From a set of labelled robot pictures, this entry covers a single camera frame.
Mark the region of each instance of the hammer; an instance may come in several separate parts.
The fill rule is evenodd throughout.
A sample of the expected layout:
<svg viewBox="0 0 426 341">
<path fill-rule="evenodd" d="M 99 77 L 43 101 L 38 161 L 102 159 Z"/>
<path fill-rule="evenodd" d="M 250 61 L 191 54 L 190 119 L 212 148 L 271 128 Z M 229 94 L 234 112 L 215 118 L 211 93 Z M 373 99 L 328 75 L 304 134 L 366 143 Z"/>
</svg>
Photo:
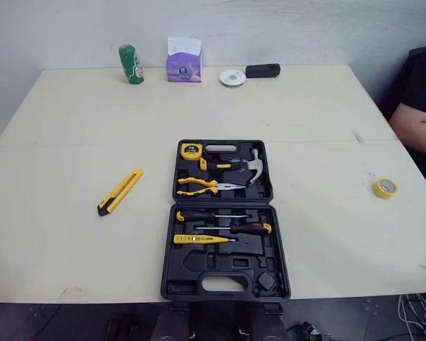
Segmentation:
<svg viewBox="0 0 426 341">
<path fill-rule="evenodd" d="M 258 177 L 261 176 L 263 171 L 263 162 L 261 159 L 258 158 L 258 150 L 253 149 L 251 152 L 254 156 L 254 159 L 251 161 L 244 161 L 248 164 L 249 170 L 256 171 L 256 174 L 254 174 L 254 177 L 250 179 L 249 185 L 252 185 L 258 179 Z"/>
<path fill-rule="evenodd" d="M 203 158 L 200 159 L 200 169 L 203 171 L 210 172 L 227 172 L 227 171 L 242 171 L 244 169 L 244 164 L 248 166 L 250 171 L 256 171 L 256 174 L 249 181 L 249 185 L 252 185 L 256 182 L 259 176 L 261 176 L 263 172 L 263 162 L 258 158 L 258 150 L 253 148 L 251 150 L 254 159 L 247 161 L 243 160 L 238 163 L 209 163 L 207 165 L 207 161 Z"/>
</svg>

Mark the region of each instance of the green bottle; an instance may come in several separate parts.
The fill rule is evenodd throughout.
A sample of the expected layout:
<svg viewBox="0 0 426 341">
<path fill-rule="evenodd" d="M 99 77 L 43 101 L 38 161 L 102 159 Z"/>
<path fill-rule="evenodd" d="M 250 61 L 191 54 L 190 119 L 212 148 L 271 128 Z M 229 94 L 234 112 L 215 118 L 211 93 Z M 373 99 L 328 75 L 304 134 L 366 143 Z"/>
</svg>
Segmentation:
<svg viewBox="0 0 426 341">
<path fill-rule="evenodd" d="M 134 46 L 124 44 L 119 48 L 121 66 L 131 84 L 141 84 L 143 82 L 142 67 L 139 64 L 136 49 Z"/>
</svg>

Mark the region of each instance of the tool kit case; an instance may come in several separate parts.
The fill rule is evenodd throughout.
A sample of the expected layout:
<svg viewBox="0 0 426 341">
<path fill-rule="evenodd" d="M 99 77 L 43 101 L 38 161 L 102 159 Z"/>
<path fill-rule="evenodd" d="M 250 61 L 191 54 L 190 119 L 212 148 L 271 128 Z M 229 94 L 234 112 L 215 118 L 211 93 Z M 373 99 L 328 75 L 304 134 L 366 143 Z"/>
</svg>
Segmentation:
<svg viewBox="0 0 426 341">
<path fill-rule="evenodd" d="M 275 303 L 290 297 L 262 141 L 180 141 L 173 197 L 162 297 Z M 218 276 L 243 290 L 206 290 L 203 280 Z"/>
</svg>

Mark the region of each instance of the cd disc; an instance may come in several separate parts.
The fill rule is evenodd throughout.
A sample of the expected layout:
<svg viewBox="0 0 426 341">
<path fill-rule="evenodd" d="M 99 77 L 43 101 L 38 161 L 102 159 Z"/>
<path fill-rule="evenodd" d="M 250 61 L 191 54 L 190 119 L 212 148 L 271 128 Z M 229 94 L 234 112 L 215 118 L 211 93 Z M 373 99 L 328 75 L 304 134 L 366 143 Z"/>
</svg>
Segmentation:
<svg viewBox="0 0 426 341">
<path fill-rule="evenodd" d="M 228 87 L 238 87 L 244 83 L 246 76 L 242 71 L 227 70 L 219 75 L 219 80 Z"/>
</svg>

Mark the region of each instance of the screwdriver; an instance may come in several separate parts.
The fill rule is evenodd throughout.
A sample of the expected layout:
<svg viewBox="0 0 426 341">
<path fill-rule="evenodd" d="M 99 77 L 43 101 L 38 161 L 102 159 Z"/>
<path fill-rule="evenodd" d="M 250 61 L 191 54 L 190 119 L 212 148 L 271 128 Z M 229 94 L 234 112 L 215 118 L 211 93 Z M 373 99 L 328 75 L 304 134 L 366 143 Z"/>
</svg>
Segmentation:
<svg viewBox="0 0 426 341">
<path fill-rule="evenodd" d="M 249 215 L 216 215 L 214 212 L 184 210 L 177 212 L 179 222 L 195 222 L 197 220 L 213 220 L 214 218 L 247 218 Z"/>
<path fill-rule="evenodd" d="M 236 239 L 207 236 L 206 234 L 176 234 L 173 236 L 173 244 L 215 244 L 225 242 L 236 242 Z"/>
<path fill-rule="evenodd" d="M 228 229 L 230 233 L 247 233 L 265 235 L 271 233 L 271 225 L 264 222 L 253 222 L 251 224 L 244 225 L 232 225 L 230 227 L 196 227 L 196 229 Z"/>
</svg>

